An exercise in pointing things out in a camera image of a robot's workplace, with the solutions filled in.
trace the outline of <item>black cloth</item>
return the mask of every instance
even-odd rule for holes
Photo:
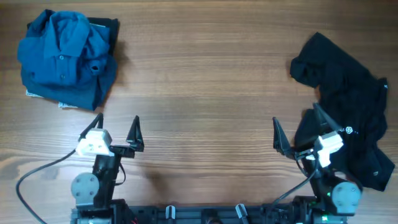
[[[107,18],[88,18],[89,22],[109,28],[109,51],[113,55],[118,38],[119,21]],[[21,69],[22,84],[26,86],[29,93],[44,98],[57,100],[62,103],[77,106],[88,110],[95,110],[105,99],[105,96],[113,84],[113,79],[100,77],[97,82],[92,82],[84,88],[64,88],[59,86],[41,85],[33,82],[32,74],[23,68]]]
[[[320,106],[340,125],[344,146],[331,155],[331,166],[356,177],[364,187],[384,191],[395,168],[378,148],[387,129],[388,84],[332,41],[316,33],[292,60],[290,74],[298,82],[319,86]],[[295,135],[295,143],[319,133],[313,110],[308,110]]]

